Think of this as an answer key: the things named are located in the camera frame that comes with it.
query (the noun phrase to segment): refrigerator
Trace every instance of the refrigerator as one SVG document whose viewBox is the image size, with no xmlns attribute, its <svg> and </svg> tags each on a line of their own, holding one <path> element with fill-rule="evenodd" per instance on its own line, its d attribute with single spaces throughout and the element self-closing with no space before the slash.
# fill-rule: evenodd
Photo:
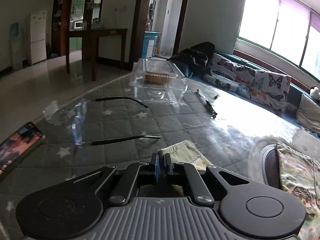
<svg viewBox="0 0 320 240">
<path fill-rule="evenodd" d="M 26 18 L 26 47 L 28 63 L 33 65 L 47 59 L 46 53 L 47 11 L 32 13 Z"/>
</svg>

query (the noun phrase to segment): pen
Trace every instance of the pen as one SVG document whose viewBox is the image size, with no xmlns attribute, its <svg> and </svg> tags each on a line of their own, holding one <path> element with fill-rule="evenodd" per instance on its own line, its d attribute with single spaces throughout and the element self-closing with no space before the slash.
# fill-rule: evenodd
<svg viewBox="0 0 320 240">
<path fill-rule="evenodd" d="M 216 118 L 217 113 L 216 111 L 213 109 L 211 103 L 209 102 L 209 100 L 203 95 L 203 93 L 200 91 L 200 89 L 197 89 L 196 92 L 199 97 L 200 100 L 202 101 L 202 103 L 205 105 L 205 107 L 208 109 L 208 111 L 210 112 L 210 114 L 212 115 L 213 119 Z"/>
</svg>

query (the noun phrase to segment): phone screen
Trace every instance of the phone screen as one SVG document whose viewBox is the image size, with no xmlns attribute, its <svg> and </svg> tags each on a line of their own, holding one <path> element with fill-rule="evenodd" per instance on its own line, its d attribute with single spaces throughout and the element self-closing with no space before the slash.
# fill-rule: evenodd
<svg viewBox="0 0 320 240">
<path fill-rule="evenodd" d="M 41 137 L 39 130 L 29 122 L 0 144 L 0 174 Z"/>
</svg>

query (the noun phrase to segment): window frame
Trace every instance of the window frame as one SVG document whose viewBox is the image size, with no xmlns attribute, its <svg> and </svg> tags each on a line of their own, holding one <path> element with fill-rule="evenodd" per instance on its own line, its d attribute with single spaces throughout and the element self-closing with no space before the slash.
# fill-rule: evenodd
<svg viewBox="0 0 320 240">
<path fill-rule="evenodd" d="M 303 5 L 304 7 L 306 7 L 309 11 L 310 11 L 310 15 L 309 15 L 309 24 L 308 24 L 308 31 L 307 31 L 307 35 L 306 35 L 306 42 L 304 44 L 304 48 L 303 48 L 303 52 L 302 52 L 302 56 L 301 56 L 301 60 L 300 60 L 300 63 L 299 65 L 293 63 L 292 61 L 288 60 L 287 58 L 281 56 L 280 54 L 274 52 L 271 50 L 272 48 L 272 44 L 273 44 L 273 40 L 275 38 L 275 34 L 276 34 L 276 28 L 277 28 L 277 24 L 278 24 L 278 17 L 279 17 L 279 10 L 280 10 L 280 3 L 281 3 L 281 0 L 279 0 L 279 8 L 278 8 L 278 14 L 277 14 L 277 20 L 276 20 L 276 24 L 275 24 L 275 30 L 273 32 L 273 37 L 272 37 L 272 41 L 271 41 L 271 45 L 270 45 L 270 48 L 266 48 L 260 44 L 257 44 L 253 41 L 250 41 L 246 38 L 243 38 L 243 37 L 240 37 L 239 36 L 239 33 L 240 33 L 240 28 L 241 28 L 241 25 L 242 25 L 242 20 L 243 20 L 243 14 L 244 14 L 244 7 L 245 7 L 245 1 L 244 0 L 244 6 L 243 6 L 243 11 L 242 11 L 242 18 L 241 18 L 241 22 L 240 22 L 240 26 L 239 26 L 239 29 L 238 29 L 238 35 L 237 35 L 237 39 L 241 40 L 241 41 L 245 41 L 247 43 L 250 43 L 252 45 L 255 45 L 261 49 L 264 49 L 266 51 L 268 51 L 269 53 L 273 54 L 273 55 L 276 55 L 277 57 L 289 62 L 290 64 L 292 64 L 293 66 L 299 68 L 300 70 L 302 70 L 304 73 L 308 74 L 309 76 L 311 76 L 314 80 L 316 80 L 317 82 L 320 82 L 320 80 L 318 78 L 316 78 L 313 74 L 309 73 L 307 70 L 305 70 L 304 68 L 302 68 L 302 62 L 303 62 L 303 59 L 304 59 L 304 56 L 305 56 L 305 53 L 306 53 L 306 49 L 307 49 L 307 44 L 308 44 L 308 39 L 309 39 L 309 32 L 310 32 L 310 26 L 311 26 L 311 16 L 312 16 L 312 13 L 316 14 L 318 17 L 320 17 L 320 15 L 315 12 L 313 9 L 311 9 L 309 6 L 307 6 L 306 4 L 304 4 L 303 2 L 301 2 L 300 0 L 295 0 L 296 2 L 300 3 L 301 5 Z"/>
</svg>

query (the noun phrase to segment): wooden door frame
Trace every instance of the wooden door frame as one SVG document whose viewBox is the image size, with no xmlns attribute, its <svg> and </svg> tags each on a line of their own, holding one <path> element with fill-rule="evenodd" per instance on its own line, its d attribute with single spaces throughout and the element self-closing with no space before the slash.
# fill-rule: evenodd
<svg viewBox="0 0 320 240">
<path fill-rule="evenodd" d="M 186 14 L 188 0 L 182 0 L 181 11 L 178 21 L 176 39 L 174 42 L 173 55 L 178 52 L 184 17 Z M 134 10 L 131 42 L 130 42 L 130 54 L 129 64 L 130 66 L 136 62 L 142 54 L 144 31 L 146 28 L 146 19 L 149 9 L 149 0 L 136 0 L 136 6 Z"/>
</svg>

